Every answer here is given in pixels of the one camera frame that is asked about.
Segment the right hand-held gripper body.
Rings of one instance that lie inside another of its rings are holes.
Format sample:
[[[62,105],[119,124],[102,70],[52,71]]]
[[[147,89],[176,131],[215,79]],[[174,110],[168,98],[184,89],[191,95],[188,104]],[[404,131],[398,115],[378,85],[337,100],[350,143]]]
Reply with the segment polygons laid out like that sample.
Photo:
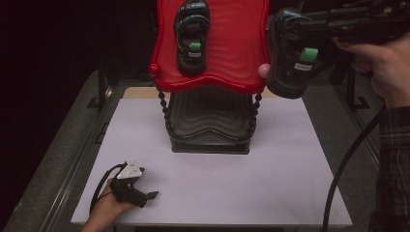
[[[342,42],[383,44],[410,32],[410,0],[357,0],[329,10],[327,27]]]

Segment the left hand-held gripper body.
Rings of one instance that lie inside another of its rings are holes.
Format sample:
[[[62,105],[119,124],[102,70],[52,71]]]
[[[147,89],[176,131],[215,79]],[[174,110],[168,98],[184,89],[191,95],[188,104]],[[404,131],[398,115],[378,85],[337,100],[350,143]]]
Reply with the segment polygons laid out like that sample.
[[[135,160],[122,164],[120,171],[110,183],[111,191],[118,202],[128,202],[139,208],[145,206],[149,200],[148,195],[134,187],[142,173],[143,171]]]

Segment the dark metal stand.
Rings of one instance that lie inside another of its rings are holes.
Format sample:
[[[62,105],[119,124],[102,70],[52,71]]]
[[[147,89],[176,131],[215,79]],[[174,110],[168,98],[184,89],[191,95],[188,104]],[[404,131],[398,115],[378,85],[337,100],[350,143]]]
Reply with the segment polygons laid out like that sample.
[[[101,112],[109,97],[109,89],[113,81],[108,77],[108,63],[103,61],[99,64],[97,68],[97,95],[89,100],[87,107],[96,108],[98,112]]]
[[[346,102],[353,112],[358,109],[369,109],[365,98],[356,96],[356,72],[353,69],[350,69],[346,76]]]

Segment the black sandal with green strap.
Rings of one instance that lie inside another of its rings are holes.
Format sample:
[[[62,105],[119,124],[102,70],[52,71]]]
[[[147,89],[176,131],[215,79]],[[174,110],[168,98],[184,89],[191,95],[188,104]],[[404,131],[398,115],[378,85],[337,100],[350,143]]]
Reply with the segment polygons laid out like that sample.
[[[274,15],[268,31],[271,68],[267,88],[286,99],[298,99],[304,94],[319,53],[309,39],[299,35],[302,22],[310,19],[296,9],[285,8]]]
[[[183,76],[193,77],[206,71],[206,45],[210,26],[210,10],[205,0],[186,0],[178,8],[174,35],[177,68]]]

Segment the person's right hand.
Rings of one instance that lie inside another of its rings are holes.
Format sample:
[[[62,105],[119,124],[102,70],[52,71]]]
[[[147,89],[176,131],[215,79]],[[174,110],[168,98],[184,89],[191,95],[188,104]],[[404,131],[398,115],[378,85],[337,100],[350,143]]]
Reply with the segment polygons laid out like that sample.
[[[342,43],[335,45],[354,55],[352,68],[372,72],[371,86],[387,108],[410,106],[410,32],[385,44]]]

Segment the red and black shoe rack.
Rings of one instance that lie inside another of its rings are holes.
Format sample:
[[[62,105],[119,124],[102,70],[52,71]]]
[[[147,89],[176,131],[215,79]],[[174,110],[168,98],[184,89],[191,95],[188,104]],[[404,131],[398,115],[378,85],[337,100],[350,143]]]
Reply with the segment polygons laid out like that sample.
[[[148,67],[159,91],[175,153],[246,154],[256,128],[270,61],[265,26],[269,0],[205,0],[211,26],[206,71],[187,77],[177,68],[174,20],[186,0],[157,0],[158,35]]]

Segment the person's left hand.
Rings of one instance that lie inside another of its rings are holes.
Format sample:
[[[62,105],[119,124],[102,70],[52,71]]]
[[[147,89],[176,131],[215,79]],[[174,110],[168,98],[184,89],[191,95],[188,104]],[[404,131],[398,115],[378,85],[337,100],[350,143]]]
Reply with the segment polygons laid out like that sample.
[[[92,210],[86,224],[98,224],[110,226],[118,217],[125,212],[134,208],[134,205],[128,202],[118,202],[111,192],[111,179],[106,182],[106,185],[98,197],[97,203]]]

